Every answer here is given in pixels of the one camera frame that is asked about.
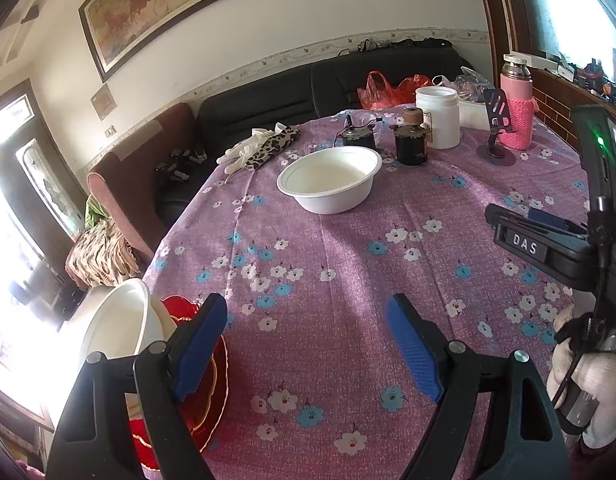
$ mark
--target white plastic jar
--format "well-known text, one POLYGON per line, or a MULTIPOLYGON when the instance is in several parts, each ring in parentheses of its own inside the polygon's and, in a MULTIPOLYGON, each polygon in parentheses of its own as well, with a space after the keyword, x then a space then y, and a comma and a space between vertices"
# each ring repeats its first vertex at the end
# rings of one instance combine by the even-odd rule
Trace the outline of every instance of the white plastic jar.
POLYGON ((424 110, 424 122, 432 129, 429 147, 448 150, 459 144, 459 95, 456 90, 445 86, 419 88, 417 108, 424 110))

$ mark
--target white glove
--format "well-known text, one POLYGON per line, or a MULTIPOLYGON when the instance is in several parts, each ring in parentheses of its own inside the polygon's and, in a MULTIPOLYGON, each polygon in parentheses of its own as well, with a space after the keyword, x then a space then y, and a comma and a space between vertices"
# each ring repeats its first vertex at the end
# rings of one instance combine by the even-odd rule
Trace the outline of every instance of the white glove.
MULTIPOLYGON (((554 320, 555 332, 573 316, 573 306, 568 307, 554 320)), ((552 354, 552 370, 548 376, 546 388, 552 399, 572 363, 573 354, 568 348, 570 339, 555 348, 552 354)), ((599 401, 597 411, 583 433, 584 444, 591 449, 599 449, 611 444, 616 439, 616 355, 585 354, 572 379, 582 390, 599 401)), ((557 403, 561 405, 566 391, 557 403)))
POLYGON ((286 127, 277 123, 275 131, 264 130, 262 128, 253 128, 252 135, 248 139, 236 144, 230 150, 226 150, 226 154, 217 159, 217 164, 223 164, 229 160, 236 158, 237 160, 224 168, 226 175, 232 175, 246 166, 246 162, 259 151, 266 141, 275 134, 284 131, 286 127))

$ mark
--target purple floral tablecloth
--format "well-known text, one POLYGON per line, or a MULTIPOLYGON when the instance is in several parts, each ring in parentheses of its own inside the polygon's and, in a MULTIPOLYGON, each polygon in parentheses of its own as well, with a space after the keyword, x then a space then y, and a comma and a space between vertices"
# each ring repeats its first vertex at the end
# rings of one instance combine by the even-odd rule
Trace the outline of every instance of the purple floral tablecloth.
MULTIPOLYGON (((353 112, 355 124, 370 112, 353 112)), ((327 148, 344 115, 300 127, 291 150, 227 183, 219 167, 160 245, 144 280, 160 298, 224 294, 229 403, 204 457, 218 480, 399 478, 434 405, 415 388, 385 322, 405 293, 425 319, 475 351, 525 349, 546 377, 551 321, 572 291, 495 246, 493 202, 585 221, 578 155, 537 123, 510 168, 476 155, 488 133, 464 130, 427 165, 394 160, 386 110, 384 165, 364 203, 318 216, 277 190, 286 165, 327 148)), ((470 475, 487 404, 457 469, 470 475)))

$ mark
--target metal screw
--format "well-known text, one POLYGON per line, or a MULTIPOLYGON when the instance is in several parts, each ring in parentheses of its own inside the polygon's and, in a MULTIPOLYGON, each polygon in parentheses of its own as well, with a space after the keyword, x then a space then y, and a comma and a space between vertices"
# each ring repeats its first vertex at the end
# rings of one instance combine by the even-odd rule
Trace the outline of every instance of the metal screw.
POLYGON ((524 352, 523 350, 515 350, 515 361, 527 363, 530 361, 530 355, 528 355, 528 352, 524 352))
POLYGON ((155 341, 149 347, 149 351, 151 354, 162 354, 166 351, 166 342, 165 341, 155 341))
POLYGON ((466 345, 461 341, 451 341, 448 343, 448 349, 453 354, 463 354, 466 351, 466 345))
POLYGON ((88 354, 88 357, 86 357, 86 361, 88 361, 91 365, 93 365, 101 361, 102 357, 103 357, 103 354, 101 352, 93 352, 92 354, 88 354))

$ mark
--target pink knitted bottle sleeve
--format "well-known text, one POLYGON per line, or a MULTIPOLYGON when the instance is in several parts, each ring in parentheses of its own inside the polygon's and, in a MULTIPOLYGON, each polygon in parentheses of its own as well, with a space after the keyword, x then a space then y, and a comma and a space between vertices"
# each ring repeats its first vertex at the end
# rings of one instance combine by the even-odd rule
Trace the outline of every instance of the pink knitted bottle sleeve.
POLYGON ((508 99, 510 107, 510 120, 513 133, 501 134, 499 141, 514 150, 527 150, 533 139, 533 118, 536 102, 534 99, 527 101, 508 99))

